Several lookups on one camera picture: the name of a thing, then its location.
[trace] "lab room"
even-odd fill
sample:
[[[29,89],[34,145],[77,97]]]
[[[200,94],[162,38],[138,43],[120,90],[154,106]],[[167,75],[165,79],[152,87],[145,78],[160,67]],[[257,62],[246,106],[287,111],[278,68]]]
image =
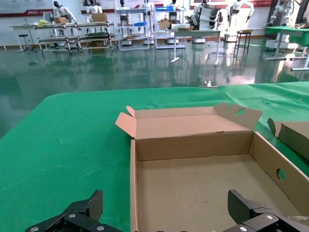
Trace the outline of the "lab room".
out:
[[[308,232],[309,0],[1,0],[0,232]]]

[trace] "screw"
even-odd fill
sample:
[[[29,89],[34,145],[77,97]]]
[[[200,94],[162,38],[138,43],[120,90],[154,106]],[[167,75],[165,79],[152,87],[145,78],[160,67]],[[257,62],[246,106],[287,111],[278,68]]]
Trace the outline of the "screw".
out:
[[[97,230],[98,230],[98,231],[102,231],[102,230],[104,230],[104,227],[103,227],[103,226],[98,226],[98,227],[97,227]]]
[[[35,231],[38,231],[38,230],[39,230],[38,227],[33,227],[33,228],[30,229],[30,232],[35,232]]]

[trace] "green epoxy floor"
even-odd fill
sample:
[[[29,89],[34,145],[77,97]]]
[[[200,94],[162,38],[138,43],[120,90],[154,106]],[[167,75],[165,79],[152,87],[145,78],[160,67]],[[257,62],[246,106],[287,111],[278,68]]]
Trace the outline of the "green epoxy floor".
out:
[[[216,42],[187,43],[177,50],[120,52],[73,51],[18,53],[0,51],[0,137],[13,128],[44,98],[63,92],[99,91],[150,87],[197,87],[204,81],[214,86],[295,82],[308,80],[309,72],[290,72],[304,61],[265,61],[274,56],[265,40],[252,40],[248,57],[232,55],[234,44],[221,43],[219,65],[215,69]]]

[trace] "cardboard box on shelf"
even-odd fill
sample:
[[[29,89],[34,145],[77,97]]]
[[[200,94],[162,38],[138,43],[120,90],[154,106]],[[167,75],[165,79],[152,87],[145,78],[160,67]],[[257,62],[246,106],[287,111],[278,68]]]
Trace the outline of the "cardboard box on shelf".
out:
[[[267,123],[281,142],[309,159],[309,122],[280,122],[269,118]]]
[[[127,110],[116,125],[133,138],[131,232],[228,229],[230,189],[283,215],[309,214],[309,178],[253,131],[261,111],[226,103]]]
[[[67,19],[66,17],[54,17],[54,22],[57,24],[66,24]]]
[[[92,14],[92,19],[95,23],[97,23],[97,22],[108,22],[107,13]]]
[[[167,18],[158,21],[160,30],[164,30],[169,27],[169,20]]]

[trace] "cardboard box lid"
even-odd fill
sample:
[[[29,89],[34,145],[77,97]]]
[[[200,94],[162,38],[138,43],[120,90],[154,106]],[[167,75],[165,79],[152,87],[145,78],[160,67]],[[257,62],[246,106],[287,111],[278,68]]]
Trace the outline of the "cardboard box lid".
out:
[[[133,110],[120,113],[116,125],[136,139],[252,130],[262,111],[237,104],[214,107]]]
[[[309,159],[309,122],[267,121],[273,135],[288,147]]]

